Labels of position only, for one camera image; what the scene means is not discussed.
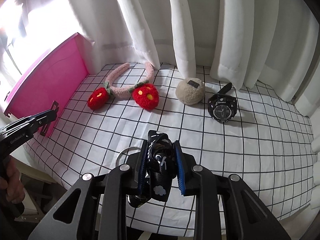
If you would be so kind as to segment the person's left hand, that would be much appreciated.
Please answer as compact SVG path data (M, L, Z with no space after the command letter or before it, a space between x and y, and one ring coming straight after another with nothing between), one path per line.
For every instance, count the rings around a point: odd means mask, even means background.
M7 175L9 181L1 178L1 190L6 191L5 197L8 202L12 204L21 203L25 198L24 186L20 181L20 172L11 156L7 164Z

